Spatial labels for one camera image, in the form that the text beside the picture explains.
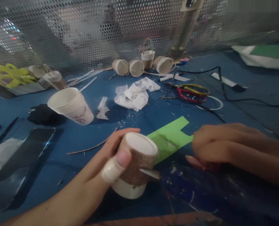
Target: crumpled tissue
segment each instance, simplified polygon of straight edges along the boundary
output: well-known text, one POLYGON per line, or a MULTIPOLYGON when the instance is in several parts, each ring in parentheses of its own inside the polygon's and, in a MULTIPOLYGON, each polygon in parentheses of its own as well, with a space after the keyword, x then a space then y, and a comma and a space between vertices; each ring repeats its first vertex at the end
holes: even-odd
POLYGON ((117 87, 114 102, 125 108, 139 111, 148 103, 149 95, 146 90, 153 92, 159 89, 159 85, 145 77, 133 83, 130 88, 128 85, 117 87))
POLYGON ((108 117, 106 116, 106 112, 110 111, 109 108, 106 106, 107 99, 108 99, 107 97, 103 97, 102 101, 100 102, 100 104, 98 106, 99 113, 96 116, 98 119, 109 120, 108 117))

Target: white stick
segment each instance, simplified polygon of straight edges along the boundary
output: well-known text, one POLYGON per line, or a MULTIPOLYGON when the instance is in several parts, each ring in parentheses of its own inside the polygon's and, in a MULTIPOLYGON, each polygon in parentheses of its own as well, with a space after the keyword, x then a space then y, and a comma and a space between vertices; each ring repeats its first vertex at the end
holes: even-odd
POLYGON ((64 88, 68 88, 68 87, 70 87, 70 86, 74 86, 74 85, 76 85, 76 84, 78 84, 78 83, 80 83, 80 82, 82 82, 82 81, 85 81, 86 79, 91 78, 92 76, 95 76, 95 75, 97 75, 98 73, 101 73, 101 72, 102 72, 102 71, 93 72, 90 76, 88 76, 88 77, 86 77, 86 78, 83 78, 82 80, 76 80, 76 81, 74 81, 74 82, 68 84, 68 85, 65 86, 64 88))
POLYGON ((91 70, 90 72, 88 72, 88 73, 86 73, 86 74, 84 74, 84 75, 82 75, 82 76, 80 76, 80 77, 76 77, 76 78, 69 79, 69 80, 67 80, 67 82, 71 82, 71 81, 74 81, 74 80, 80 80, 80 79, 82 79, 82 78, 88 76, 88 75, 89 75, 90 73, 92 73, 92 72, 94 72, 94 70, 91 70))
POLYGON ((80 92, 82 92, 84 89, 86 89, 91 83, 94 82, 94 80, 96 80, 98 77, 95 77, 94 79, 92 79, 86 86, 84 86, 83 88, 80 89, 80 92))

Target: green paper strip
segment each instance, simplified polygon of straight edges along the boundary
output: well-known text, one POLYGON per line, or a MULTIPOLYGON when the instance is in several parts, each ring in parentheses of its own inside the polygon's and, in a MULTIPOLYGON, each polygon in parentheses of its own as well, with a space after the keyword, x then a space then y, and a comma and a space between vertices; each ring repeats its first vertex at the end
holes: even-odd
POLYGON ((193 135, 188 136, 181 131, 187 124, 189 121, 182 116, 147 136, 158 148, 158 158, 155 164, 160 163, 193 141, 193 135))
POLYGON ((279 59, 279 46, 273 46, 273 45, 256 46, 250 54, 279 59))

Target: perforated wall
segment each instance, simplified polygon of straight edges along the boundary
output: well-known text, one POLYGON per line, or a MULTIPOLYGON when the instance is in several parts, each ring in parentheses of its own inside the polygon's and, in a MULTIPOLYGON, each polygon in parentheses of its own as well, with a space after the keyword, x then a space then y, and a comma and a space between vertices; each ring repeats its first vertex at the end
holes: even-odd
MULTIPOLYGON (((42 65, 64 75, 139 58, 150 37, 167 55, 181 0, 0 0, 0 64, 42 65)), ((279 41, 279 12, 232 12, 205 0, 186 53, 279 41)))

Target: phone screen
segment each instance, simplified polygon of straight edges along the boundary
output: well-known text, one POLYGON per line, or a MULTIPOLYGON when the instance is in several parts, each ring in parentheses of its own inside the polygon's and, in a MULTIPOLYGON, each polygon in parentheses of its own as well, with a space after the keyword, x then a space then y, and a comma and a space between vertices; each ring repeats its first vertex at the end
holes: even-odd
POLYGON ((0 170, 0 207, 7 207, 26 182, 55 128, 34 129, 0 170))

